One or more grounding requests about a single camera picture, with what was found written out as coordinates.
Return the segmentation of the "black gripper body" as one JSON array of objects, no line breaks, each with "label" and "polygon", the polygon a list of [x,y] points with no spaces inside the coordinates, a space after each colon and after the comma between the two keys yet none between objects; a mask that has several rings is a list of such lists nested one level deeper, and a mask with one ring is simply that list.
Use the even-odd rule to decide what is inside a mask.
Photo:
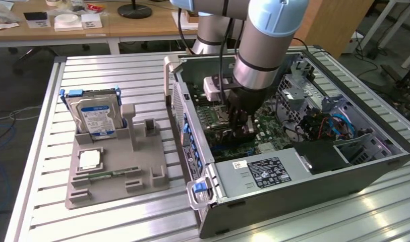
[{"label": "black gripper body", "polygon": [[266,101],[267,89],[252,90],[243,87],[234,88],[228,93],[228,117],[236,114],[254,116]]}]

